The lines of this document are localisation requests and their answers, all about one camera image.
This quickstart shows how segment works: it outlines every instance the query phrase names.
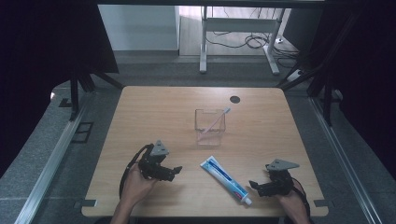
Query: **human hand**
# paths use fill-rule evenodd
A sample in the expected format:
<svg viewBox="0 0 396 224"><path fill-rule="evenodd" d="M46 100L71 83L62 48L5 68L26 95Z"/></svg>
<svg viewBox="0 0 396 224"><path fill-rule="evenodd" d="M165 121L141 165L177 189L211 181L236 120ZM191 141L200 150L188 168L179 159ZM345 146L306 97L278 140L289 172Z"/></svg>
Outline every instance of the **human hand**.
<svg viewBox="0 0 396 224"><path fill-rule="evenodd" d="M145 179L135 163L125 179L120 202L111 219L111 224L128 223L134 206L151 192L157 181L157 179Z"/></svg>
<svg viewBox="0 0 396 224"><path fill-rule="evenodd" d="M139 203L151 192L157 181L157 179L145 179L135 163L125 180L120 201L130 205Z"/></svg>
<svg viewBox="0 0 396 224"><path fill-rule="evenodd" d="M294 187L297 188L302 194L305 194L303 187L297 180L293 179L293 184ZM275 195L274 197L277 198L286 215L293 221L294 224L310 223L303 200L300 198L297 192L291 190L288 195Z"/></svg>

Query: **toothpaste cap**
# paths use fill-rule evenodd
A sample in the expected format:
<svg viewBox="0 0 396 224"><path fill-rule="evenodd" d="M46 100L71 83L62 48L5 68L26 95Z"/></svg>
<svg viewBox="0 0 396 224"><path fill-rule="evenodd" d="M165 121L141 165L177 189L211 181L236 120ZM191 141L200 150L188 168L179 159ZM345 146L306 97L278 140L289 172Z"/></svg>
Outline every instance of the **toothpaste cap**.
<svg viewBox="0 0 396 224"><path fill-rule="evenodd" d="M251 205L251 200L249 198L246 198L245 203L247 203L247 205Z"/></svg>

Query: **toothpaste tube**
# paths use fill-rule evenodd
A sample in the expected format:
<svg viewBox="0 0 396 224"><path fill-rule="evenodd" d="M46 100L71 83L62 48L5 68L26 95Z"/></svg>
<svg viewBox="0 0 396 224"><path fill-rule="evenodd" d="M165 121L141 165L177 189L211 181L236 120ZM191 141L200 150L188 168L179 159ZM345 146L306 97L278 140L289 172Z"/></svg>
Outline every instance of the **toothpaste tube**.
<svg viewBox="0 0 396 224"><path fill-rule="evenodd" d="M201 167L212 174L239 202L251 205L248 192L244 190L227 172L220 166L219 162L211 156L201 163Z"/></svg>

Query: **wooden table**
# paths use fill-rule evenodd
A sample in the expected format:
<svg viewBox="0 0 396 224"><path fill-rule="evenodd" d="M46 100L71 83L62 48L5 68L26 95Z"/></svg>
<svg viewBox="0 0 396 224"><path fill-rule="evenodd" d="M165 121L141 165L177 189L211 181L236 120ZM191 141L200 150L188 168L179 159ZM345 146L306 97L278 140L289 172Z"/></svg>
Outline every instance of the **wooden table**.
<svg viewBox="0 0 396 224"><path fill-rule="evenodd" d="M238 96L233 104L230 97ZM197 146L195 109L232 110L219 147ZM83 207L87 217L112 216L119 201L119 184L127 163L142 146L161 139L170 154L162 166L183 166L173 182L160 181L132 212L137 217L280 217L274 198L260 198L249 180L270 182L265 164L274 159L292 161L300 168L290 173L303 183L312 216L326 216L311 163L280 89L207 87L125 87L109 128ZM225 190L200 163L214 156L249 192L243 205Z"/></svg>

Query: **metal rail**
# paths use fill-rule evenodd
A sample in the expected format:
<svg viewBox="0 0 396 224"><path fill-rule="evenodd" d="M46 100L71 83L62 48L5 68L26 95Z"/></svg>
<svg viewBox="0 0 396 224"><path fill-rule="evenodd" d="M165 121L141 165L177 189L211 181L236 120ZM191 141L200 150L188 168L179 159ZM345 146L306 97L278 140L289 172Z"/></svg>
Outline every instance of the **metal rail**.
<svg viewBox="0 0 396 224"><path fill-rule="evenodd" d="M370 224L382 224L381 218L376 212L373 201L371 200L370 196L367 193L367 190L359 180L359 177L357 176L352 164L350 163L342 145L338 141L334 130L322 117L322 109L318 100L312 97L310 97L309 99L315 109L315 113L317 115L320 126L323 128L330 144L332 145L332 150L335 154L335 157L340 163L340 166L343 169L344 174L346 175L346 179L349 182L349 185L352 188L353 192L355 193L359 204L361 205L361 210L363 211L364 215L366 215L366 218Z"/></svg>
<svg viewBox="0 0 396 224"><path fill-rule="evenodd" d="M72 140L73 134L75 133L82 116L89 108L91 98L91 93L86 93L82 97L80 101L81 109L79 110L79 113L77 113L75 120L69 120L66 124L64 132L59 138L55 149L53 149L46 166L41 172L40 177L35 182L35 186L33 187L33 190L30 193L29 197L27 198L26 203L23 206L20 214L18 215L15 223L24 224L31 223L33 221L35 213L38 210L38 207L41 204L44 195L46 194L47 189L50 186L52 178L55 176L55 173L58 170L59 164L64 157L64 153L66 152L70 141Z"/></svg>

